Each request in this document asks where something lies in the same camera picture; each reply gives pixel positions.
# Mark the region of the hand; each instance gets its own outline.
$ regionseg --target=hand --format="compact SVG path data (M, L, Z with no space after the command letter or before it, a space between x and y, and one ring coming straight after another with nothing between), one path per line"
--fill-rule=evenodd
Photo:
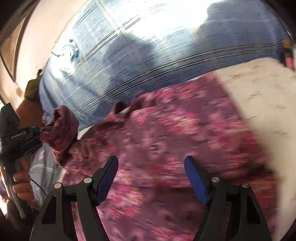
M27 164L24 160L21 160L20 164L22 171L13 175L13 179L15 182L17 182L17 184L15 184L12 188L20 199L32 203L35 200L35 196L31 186L31 178L27 172ZM3 167L0 167L0 173L2 181L6 187L6 192L9 193L7 191L7 173Z

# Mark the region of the floral blanket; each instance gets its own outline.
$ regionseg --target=floral blanket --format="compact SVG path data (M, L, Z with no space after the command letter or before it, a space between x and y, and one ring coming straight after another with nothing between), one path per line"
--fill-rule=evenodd
M127 113L119 113L128 106ZM76 140L77 128L74 115L60 106L41 139L67 170L64 185L92 176L110 155L118 157L113 185L97 209L111 241L193 239L205 207L184 171L188 155L214 176L248 182L274 228L276 180L265 167L267 154L213 74L140 92L130 104L119 102L81 140Z

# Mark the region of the white fabric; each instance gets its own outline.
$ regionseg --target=white fabric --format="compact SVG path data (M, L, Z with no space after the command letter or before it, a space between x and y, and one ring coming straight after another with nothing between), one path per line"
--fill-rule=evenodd
M277 60L261 58L215 71L270 154L279 179L280 240L296 218L296 74Z

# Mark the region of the finger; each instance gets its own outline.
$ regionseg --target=finger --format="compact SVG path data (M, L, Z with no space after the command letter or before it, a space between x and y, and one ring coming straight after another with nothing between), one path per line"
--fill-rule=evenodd
M25 200L27 202L33 202L35 200L34 193L18 193L17 194L20 199Z
M24 172L28 172L28 170L27 170L28 165L27 165L27 162L26 162L24 159L21 159L21 161L20 161L20 166L21 166L21 168L22 168L22 170L23 170Z
M31 177L28 173L26 172L18 172L16 174L13 175L13 179L16 183L19 182L27 182L30 183L31 182Z
M29 183L18 183L12 187L15 193L33 192L32 186Z
M4 183L7 183L7 174L4 167L0 167L1 179Z

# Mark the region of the blue bedsheet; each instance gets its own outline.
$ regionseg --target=blue bedsheet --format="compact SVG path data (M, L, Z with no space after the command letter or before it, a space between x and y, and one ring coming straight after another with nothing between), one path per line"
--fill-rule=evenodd
M79 130L119 100L261 57L284 27L259 0L92 0L61 35L40 82L48 120L64 104Z

